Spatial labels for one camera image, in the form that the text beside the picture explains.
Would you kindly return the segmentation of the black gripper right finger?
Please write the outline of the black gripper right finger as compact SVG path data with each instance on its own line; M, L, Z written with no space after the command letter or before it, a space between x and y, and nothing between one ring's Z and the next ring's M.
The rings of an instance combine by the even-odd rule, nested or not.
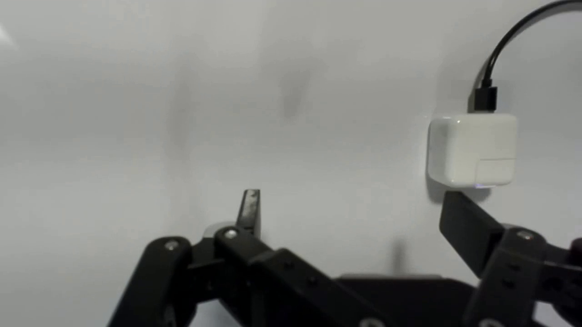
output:
M460 190L442 201L440 232L479 278L464 327L544 327L539 301L571 327L582 327L582 239L568 249L542 234L504 225Z

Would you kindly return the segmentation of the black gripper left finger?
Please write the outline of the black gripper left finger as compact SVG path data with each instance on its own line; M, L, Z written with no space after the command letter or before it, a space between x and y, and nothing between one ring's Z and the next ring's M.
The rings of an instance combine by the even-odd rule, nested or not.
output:
M204 301L222 303L242 327L389 327L369 301L260 239L257 189L215 234L148 243L108 327L189 327Z

